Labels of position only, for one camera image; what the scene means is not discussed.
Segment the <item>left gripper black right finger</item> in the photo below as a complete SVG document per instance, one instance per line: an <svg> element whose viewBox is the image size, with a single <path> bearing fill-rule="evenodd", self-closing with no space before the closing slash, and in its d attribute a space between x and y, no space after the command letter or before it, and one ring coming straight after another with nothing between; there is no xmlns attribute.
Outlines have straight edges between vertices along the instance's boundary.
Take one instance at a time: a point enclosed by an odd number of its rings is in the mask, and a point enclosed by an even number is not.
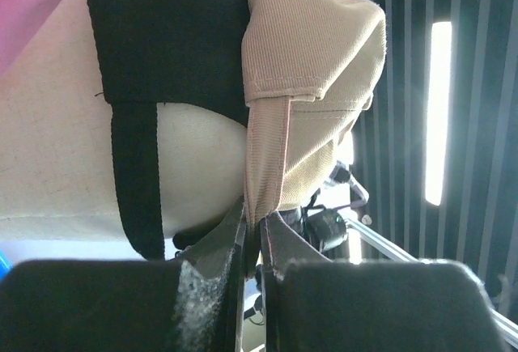
<svg viewBox="0 0 518 352"><path fill-rule="evenodd" d="M455 261L330 261L260 224L269 351L507 351L477 276Z"/></svg>

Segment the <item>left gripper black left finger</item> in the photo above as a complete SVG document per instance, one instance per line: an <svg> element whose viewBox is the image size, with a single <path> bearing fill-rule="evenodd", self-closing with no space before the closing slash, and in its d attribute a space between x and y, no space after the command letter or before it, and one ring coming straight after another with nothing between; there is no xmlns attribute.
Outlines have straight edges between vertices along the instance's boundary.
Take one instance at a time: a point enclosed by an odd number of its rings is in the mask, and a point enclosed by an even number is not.
<svg viewBox="0 0 518 352"><path fill-rule="evenodd" d="M243 205L169 261L26 261L1 283L4 351L238 351Z"/></svg>

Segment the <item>beige mannequin head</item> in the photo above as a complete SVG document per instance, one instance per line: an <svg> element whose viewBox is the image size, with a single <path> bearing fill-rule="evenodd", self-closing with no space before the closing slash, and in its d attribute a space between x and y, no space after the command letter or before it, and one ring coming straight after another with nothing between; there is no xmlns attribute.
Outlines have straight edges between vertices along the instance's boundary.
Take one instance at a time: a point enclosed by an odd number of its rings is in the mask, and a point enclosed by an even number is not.
<svg viewBox="0 0 518 352"><path fill-rule="evenodd" d="M120 241L112 109L87 0L63 0L1 77L1 237ZM158 108L164 234L207 227L243 192L245 128L187 104Z"/></svg>

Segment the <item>blue plastic bin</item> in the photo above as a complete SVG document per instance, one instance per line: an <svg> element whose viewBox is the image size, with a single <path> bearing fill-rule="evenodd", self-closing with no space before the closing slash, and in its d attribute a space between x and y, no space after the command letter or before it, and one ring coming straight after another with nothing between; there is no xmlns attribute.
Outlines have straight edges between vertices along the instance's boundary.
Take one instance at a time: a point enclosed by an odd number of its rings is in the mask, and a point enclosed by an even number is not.
<svg viewBox="0 0 518 352"><path fill-rule="evenodd" d="M11 263L7 257L0 252L0 279L3 279L11 270Z"/></svg>

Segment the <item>khaki hat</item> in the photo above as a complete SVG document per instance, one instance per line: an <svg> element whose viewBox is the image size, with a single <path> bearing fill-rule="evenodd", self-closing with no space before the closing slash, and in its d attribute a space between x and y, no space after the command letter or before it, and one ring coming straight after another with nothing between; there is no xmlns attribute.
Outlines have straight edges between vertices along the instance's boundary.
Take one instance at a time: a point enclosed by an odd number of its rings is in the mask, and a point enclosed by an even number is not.
<svg viewBox="0 0 518 352"><path fill-rule="evenodd" d="M370 0L248 0L242 40L249 109L247 220L302 205L372 102L384 69L386 18Z"/></svg>

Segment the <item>black baseball cap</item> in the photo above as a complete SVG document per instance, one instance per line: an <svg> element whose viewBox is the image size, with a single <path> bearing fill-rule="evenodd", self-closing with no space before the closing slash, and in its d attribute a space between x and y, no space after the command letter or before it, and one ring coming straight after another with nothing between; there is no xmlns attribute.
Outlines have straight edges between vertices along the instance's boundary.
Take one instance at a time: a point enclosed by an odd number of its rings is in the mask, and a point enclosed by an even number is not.
<svg viewBox="0 0 518 352"><path fill-rule="evenodd" d="M113 111L121 225L147 260L164 257L159 104L191 104L242 125L241 41L248 0L87 0L103 96Z"/></svg>

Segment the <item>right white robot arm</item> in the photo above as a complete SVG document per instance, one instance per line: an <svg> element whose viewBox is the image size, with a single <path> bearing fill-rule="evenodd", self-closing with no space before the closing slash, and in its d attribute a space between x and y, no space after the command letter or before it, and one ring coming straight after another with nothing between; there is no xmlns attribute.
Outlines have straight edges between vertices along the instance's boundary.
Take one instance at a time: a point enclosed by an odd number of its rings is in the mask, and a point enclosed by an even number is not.
<svg viewBox="0 0 518 352"><path fill-rule="evenodd" d="M327 207L317 204L322 190L346 185L356 195L345 205ZM361 185L350 171L350 165L338 161L329 174L324 185L310 198L306 206L293 210L281 211L284 222L299 236L305 239L320 254L331 260L345 256L342 245L349 237L346 218L342 212L356 211L363 208L369 201L369 192Z"/></svg>

